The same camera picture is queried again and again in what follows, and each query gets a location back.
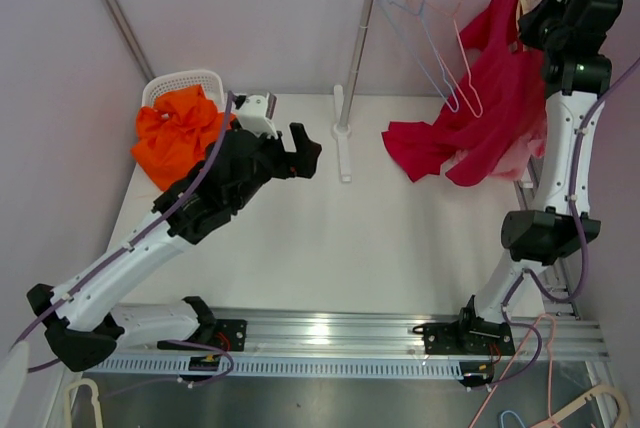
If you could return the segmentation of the red t shirt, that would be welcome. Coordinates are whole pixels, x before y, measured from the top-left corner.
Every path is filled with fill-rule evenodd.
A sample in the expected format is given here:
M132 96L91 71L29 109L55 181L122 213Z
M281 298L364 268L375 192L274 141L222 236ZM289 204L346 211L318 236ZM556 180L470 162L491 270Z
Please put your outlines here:
M458 30L476 58L432 123L392 121L382 134L391 159L416 182L444 175L462 187L489 176L519 179L546 147L542 52L518 39L525 0L491 0Z

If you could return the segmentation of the pink wire hanger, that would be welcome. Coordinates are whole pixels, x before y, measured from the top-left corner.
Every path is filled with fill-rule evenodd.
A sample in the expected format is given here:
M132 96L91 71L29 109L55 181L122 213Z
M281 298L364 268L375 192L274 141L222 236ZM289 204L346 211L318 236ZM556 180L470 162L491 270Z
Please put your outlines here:
M450 95L453 97L453 104L448 101L448 97L442 95L441 98L445 101L445 105L449 108L451 113L458 113L461 108L461 103L467 107L470 114L475 119L480 119L484 114L484 105L482 103L479 92L473 84L471 64L467 57L467 52L461 39L461 30L457 22L458 13L466 0L458 0L455 7L446 11L436 5L431 4L428 0L420 0L418 5L418 12L416 17L420 20L424 34L429 42L432 52L435 56L438 66L441 69L442 79L445 84L450 88ZM433 41L429 24L427 20L427 9L431 9L439 13L441 16L450 21L452 33L455 35L458 52L463 62L466 74L466 86L463 86L463 79L456 79L443 58L441 52L437 48L436 43Z

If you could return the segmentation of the orange t shirt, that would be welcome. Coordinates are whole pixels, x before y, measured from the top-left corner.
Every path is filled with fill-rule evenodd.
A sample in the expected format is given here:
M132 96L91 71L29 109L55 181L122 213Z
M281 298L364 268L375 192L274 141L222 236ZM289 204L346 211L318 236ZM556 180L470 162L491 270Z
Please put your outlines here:
M149 179L166 191L205 159L223 118L201 86L170 91L139 110L135 122L138 141L131 154Z

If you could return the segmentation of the pink t shirt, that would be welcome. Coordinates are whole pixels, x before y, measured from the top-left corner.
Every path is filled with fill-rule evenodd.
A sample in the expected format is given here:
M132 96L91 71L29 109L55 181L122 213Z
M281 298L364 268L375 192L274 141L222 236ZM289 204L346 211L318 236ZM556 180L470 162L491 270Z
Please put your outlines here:
M486 178L516 181L524 174L531 156L541 158L545 154L546 139L547 121L543 117L527 123L524 132L507 144L458 150L448 161L445 176L462 187L475 186Z

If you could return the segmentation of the beige plastic hanger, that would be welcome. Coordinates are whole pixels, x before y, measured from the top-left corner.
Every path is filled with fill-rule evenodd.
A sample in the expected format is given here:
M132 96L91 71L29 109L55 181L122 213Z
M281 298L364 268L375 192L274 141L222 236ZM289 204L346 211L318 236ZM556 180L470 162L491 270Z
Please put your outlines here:
M516 41L515 47L517 51L526 52L528 47L521 41L520 38L520 20L521 18L529 12L529 2L528 0L518 0L515 9L515 30L516 30Z

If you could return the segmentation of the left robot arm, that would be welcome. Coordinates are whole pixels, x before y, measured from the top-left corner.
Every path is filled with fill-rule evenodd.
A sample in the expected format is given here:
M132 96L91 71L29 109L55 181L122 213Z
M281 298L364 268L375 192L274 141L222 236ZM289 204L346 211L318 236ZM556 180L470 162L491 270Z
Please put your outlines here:
M56 287L27 294L56 359L86 371L119 349L154 344L218 348L218 321L207 303L186 296L172 304L125 306L122 299L156 269L229 223L273 179L312 178L322 152L301 123L289 126L294 151L282 136L255 135L232 123L205 160L162 193L121 245Z

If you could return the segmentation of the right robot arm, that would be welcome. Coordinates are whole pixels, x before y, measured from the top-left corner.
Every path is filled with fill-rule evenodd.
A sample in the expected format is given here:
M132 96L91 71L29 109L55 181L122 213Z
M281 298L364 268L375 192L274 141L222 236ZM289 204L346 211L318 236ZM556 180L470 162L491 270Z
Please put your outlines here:
M508 308L519 286L543 286L547 267L574 252L583 257L600 232L590 215L588 178L598 117L612 63L600 54L623 0L542 0L519 23L520 41L543 54L547 141L533 207L505 216L505 250L490 280L464 307L447 347L485 354L513 351Z

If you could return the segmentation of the blue hanger on floor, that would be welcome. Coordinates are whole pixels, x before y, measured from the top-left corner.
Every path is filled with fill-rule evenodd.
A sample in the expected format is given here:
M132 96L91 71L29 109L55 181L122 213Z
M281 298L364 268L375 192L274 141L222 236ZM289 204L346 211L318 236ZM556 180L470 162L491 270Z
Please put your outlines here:
M507 420L513 420L515 422L516 427L525 428L525 424L520 416L514 412L513 410L505 410L499 414L498 418L498 426L500 428L507 427Z

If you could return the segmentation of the beige hanger on floor right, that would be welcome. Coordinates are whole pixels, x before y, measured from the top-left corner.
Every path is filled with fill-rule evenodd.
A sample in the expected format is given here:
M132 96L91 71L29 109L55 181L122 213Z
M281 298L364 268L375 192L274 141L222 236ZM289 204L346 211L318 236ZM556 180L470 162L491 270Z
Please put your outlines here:
M598 407L599 404L603 404L604 407L607 407L607 404L612 404L614 407L613 417L609 419L610 427L626 427L628 425L631 419L631 410L626 397L613 386L599 384L578 395L542 421L535 423L534 427L558 427L561 422L586 409L587 406Z

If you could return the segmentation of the white plastic laundry basket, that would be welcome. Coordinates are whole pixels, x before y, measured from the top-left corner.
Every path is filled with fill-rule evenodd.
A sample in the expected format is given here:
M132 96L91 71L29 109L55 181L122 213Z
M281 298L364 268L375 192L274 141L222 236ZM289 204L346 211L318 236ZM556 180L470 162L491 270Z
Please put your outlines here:
M152 79L143 89L142 106L153 106L156 99L168 92L200 85L206 97L218 108L224 108L226 92L221 77L208 69L174 72Z

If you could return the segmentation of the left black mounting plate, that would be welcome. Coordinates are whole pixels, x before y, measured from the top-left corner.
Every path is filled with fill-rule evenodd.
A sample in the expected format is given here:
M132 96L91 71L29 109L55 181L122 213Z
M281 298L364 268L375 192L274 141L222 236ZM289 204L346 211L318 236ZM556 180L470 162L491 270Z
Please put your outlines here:
M247 322L243 319L205 317L188 319L163 332L155 346L160 350L205 350L218 348L227 352L244 350Z

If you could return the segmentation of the black mounting plate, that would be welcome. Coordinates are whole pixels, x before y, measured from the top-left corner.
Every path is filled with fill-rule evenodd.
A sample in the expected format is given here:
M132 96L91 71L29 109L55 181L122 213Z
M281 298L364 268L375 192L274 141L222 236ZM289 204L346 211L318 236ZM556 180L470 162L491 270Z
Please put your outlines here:
M247 322L243 319L205 317L188 319L163 332L155 346L160 350L205 350L218 348L227 352L244 350Z
M412 333L422 338L429 355L489 356L498 350L498 354L511 356L516 351L511 329L506 323L424 323L414 326Z

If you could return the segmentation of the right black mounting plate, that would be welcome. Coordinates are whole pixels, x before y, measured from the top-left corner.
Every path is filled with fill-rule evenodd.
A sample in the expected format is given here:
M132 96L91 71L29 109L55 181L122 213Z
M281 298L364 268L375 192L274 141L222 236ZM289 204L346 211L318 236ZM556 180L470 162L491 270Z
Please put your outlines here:
M489 356L498 350L498 354L511 356L516 351L511 329L506 323L424 323L414 326L412 333L422 338L429 355Z

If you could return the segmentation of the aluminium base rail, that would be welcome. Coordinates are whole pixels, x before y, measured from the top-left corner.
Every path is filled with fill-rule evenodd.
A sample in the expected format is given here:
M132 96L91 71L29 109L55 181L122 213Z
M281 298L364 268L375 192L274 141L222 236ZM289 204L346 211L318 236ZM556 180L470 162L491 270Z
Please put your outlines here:
M424 342L412 328L457 317L220 307L212 311L217 318L248 322L244 355L306 358L420 359L425 356ZM556 323L555 360L610 361L598 322L560 318Z

